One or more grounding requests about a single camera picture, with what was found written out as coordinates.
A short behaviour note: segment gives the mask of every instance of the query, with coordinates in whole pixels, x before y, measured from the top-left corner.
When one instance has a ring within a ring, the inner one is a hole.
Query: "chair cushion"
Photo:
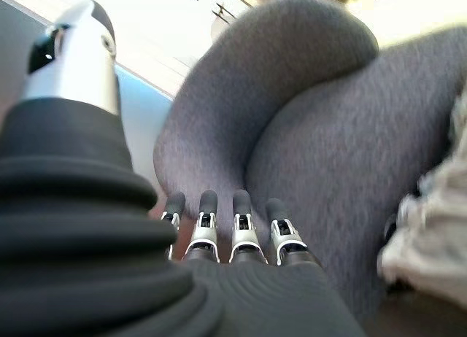
[[[295,97],[252,153],[246,183],[256,211],[264,218],[267,198],[285,201],[357,316],[384,294],[376,263],[385,221],[443,158],[466,69],[467,28],[390,48]]]

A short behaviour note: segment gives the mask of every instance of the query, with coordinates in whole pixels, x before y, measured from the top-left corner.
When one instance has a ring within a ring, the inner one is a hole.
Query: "gray fabric upholstery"
[[[384,287],[377,253],[387,218],[447,148],[467,69],[467,28],[394,47],[366,68],[295,97],[252,153],[247,189],[261,216],[284,200],[353,311]]]
[[[387,217],[441,160],[467,64],[467,30],[377,57],[368,29],[337,4],[281,0],[237,21],[192,70],[155,146],[163,188],[197,212],[246,187],[260,238],[268,197],[284,199],[304,240],[358,316],[383,294],[376,253]]]
[[[371,32],[331,1],[281,0],[249,12],[212,46],[175,98],[155,146],[161,184],[168,193],[185,192],[190,216],[201,193],[215,190],[219,233],[230,242],[231,198],[244,187],[248,158],[268,121],[296,94],[376,54]]]

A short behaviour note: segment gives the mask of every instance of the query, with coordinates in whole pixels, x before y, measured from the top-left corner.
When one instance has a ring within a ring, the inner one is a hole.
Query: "silver metal joint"
[[[214,213],[205,214],[201,212],[193,229],[191,242],[185,252],[187,254],[193,248],[210,247],[216,260],[220,263],[219,252],[217,250],[217,221]]]
[[[282,264],[281,251],[287,245],[295,245],[302,250],[308,250],[308,246],[301,240],[298,231],[293,227],[289,219],[273,220],[271,222],[271,238],[276,251],[277,265]]]
[[[256,248],[261,256],[264,257],[263,250],[260,247],[258,237],[256,236],[256,227],[253,224],[251,214],[235,214],[234,224],[232,229],[232,252],[228,260],[232,262],[236,251],[243,246]]]

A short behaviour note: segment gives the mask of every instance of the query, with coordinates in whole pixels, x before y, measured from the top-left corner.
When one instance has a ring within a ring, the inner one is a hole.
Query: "black rubber fingertip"
[[[283,220],[287,217],[287,209],[285,208],[284,203],[278,198],[270,198],[266,203],[266,214],[268,221],[272,222],[273,220]]]
[[[199,212],[217,213],[217,193],[212,190],[206,190],[199,200]]]
[[[233,215],[251,214],[250,194],[245,190],[237,190],[233,195]]]
[[[170,195],[167,198],[165,211],[170,214],[177,213],[180,217],[183,214],[183,209],[185,209],[185,194],[184,193],[175,193]]]

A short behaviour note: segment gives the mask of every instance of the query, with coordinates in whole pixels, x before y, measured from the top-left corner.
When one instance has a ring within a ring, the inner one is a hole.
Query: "wall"
[[[467,0],[351,0],[347,9],[387,47],[431,31],[467,24]]]
[[[0,0],[0,125],[18,97],[26,75],[29,50],[46,21],[11,0]],[[122,121],[134,171],[160,194],[153,167],[153,146],[170,110],[171,100],[122,67],[120,79]]]

